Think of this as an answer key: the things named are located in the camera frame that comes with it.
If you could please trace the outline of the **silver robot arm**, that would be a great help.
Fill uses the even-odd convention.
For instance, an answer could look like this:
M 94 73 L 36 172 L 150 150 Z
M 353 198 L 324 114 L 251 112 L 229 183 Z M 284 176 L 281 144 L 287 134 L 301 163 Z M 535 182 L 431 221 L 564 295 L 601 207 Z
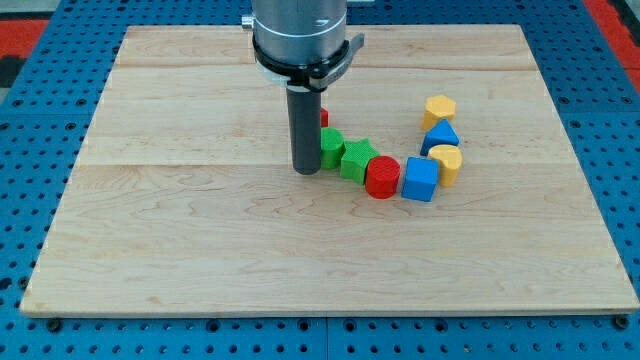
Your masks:
M 308 65 L 346 40 L 346 0 L 252 0 L 254 47 L 271 60 Z

